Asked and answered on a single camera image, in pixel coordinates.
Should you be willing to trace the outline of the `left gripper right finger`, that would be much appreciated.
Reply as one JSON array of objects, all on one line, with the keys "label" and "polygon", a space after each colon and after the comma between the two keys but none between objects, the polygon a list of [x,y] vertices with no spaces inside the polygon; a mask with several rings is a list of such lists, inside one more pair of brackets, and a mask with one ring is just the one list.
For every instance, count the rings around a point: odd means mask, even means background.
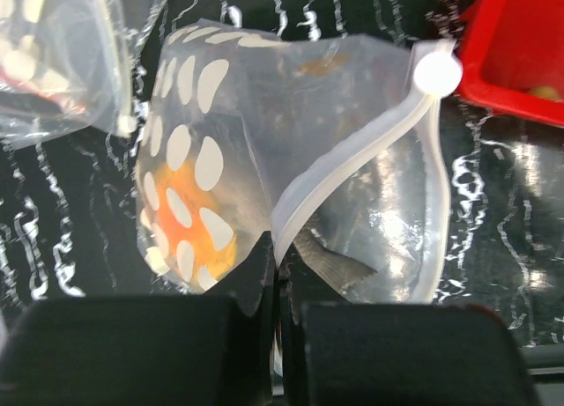
[{"label": "left gripper right finger", "polygon": [[476,304],[353,304],[295,249],[279,269],[289,405],[538,405],[513,336]]}]

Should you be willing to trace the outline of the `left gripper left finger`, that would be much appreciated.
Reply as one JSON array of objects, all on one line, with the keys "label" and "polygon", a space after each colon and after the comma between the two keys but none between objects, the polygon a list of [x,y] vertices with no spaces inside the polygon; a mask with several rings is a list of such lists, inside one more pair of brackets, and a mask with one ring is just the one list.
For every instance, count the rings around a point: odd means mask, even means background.
[{"label": "left gripper left finger", "polygon": [[266,405],[275,262],[263,233],[200,295],[45,300],[1,351],[4,405]]}]

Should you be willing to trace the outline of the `polka dot zip bag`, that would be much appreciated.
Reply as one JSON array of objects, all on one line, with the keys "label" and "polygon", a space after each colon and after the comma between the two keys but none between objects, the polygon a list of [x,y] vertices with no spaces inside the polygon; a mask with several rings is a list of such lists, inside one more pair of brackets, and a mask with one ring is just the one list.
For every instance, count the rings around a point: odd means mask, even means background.
[{"label": "polka dot zip bag", "polygon": [[454,47],[440,39],[401,48],[367,34],[283,41],[205,19],[170,33],[136,163],[137,243],[147,265],[190,293],[207,292],[224,278],[204,290],[167,268],[146,223],[143,171],[195,162],[200,184],[236,231],[234,270],[263,233],[271,235],[281,265],[322,203],[393,149],[416,157],[418,170],[398,193],[410,205],[422,203],[422,262],[406,291],[337,294],[355,303],[430,302],[449,235],[439,120],[442,100],[463,74]]}]

